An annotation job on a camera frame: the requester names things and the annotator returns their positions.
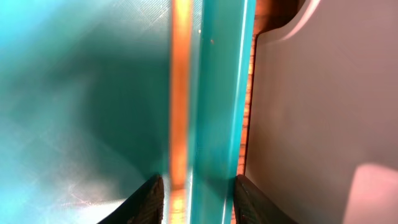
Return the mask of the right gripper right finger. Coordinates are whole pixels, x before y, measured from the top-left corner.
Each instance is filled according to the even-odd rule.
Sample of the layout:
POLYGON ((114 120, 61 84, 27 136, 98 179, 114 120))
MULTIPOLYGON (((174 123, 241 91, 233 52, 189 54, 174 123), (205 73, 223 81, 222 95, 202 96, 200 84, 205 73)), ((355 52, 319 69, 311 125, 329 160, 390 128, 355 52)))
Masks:
POLYGON ((237 224, 297 224, 245 175, 236 176, 233 196, 237 224))

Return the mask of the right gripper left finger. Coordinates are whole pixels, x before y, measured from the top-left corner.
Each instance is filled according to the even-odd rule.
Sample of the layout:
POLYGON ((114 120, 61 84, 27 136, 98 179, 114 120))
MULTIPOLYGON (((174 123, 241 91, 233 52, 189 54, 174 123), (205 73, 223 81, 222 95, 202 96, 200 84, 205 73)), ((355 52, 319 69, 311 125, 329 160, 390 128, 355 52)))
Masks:
POLYGON ((161 224, 163 211, 164 181, 156 174, 98 224, 161 224))

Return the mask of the wooden chopstick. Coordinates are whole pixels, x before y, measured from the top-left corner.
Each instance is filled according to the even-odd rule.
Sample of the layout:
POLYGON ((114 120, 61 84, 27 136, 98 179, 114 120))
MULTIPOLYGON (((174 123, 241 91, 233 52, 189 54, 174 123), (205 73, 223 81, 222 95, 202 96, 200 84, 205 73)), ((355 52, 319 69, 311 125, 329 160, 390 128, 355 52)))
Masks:
POLYGON ((170 196, 169 223, 187 222, 188 115, 191 0, 172 0, 170 55, 170 196))

